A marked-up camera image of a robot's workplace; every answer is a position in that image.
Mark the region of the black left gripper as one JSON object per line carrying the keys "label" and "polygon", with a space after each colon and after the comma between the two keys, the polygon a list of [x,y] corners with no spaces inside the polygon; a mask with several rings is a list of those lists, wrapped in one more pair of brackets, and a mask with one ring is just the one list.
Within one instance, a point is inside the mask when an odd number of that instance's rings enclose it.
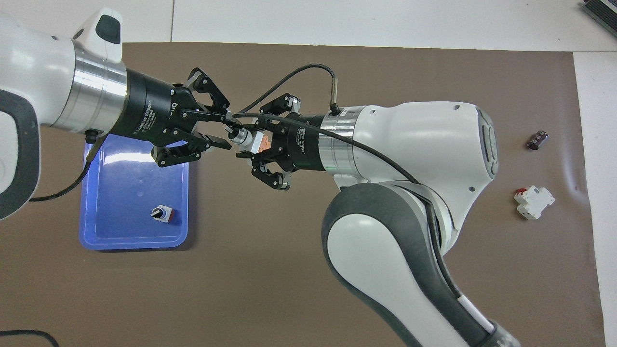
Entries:
{"label": "black left gripper", "polygon": [[[231,149],[231,144],[222,138],[199,132],[188,133],[194,130],[195,123],[172,123],[172,85],[135,70],[127,70],[126,76],[128,94],[125,108],[114,125],[114,134],[149,141],[153,145],[185,142],[178,147],[153,147],[151,156],[159,167],[199,160],[201,153],[209,149]],[[228,109],[229,101],[203,70],[194,68],[186,87],[189,96],[192,97],[192,92],[206,93],[212,101],[208,106],[193,100],[192,105],[186,107],[187,117],[197,121],[233,120]]]}

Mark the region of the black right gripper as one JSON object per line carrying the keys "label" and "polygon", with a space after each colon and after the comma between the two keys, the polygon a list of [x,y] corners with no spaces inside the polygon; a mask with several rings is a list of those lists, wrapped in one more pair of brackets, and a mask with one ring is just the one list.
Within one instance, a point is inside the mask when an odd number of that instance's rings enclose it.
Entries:
{"label": "black right gripper", "polygon": [[289,190],[291,172],[297,170],[325,171],[319,154],[320,133],[307,130],[299,121],[300,100],[285,93],[259,108],[259,128],[289,128],[285,138],[286,154],[282,158],[284,172],[271,172],[267,165],[276,162],[279,151],[236,152],[236,158],[247,159],[251,175],[272,189]]}

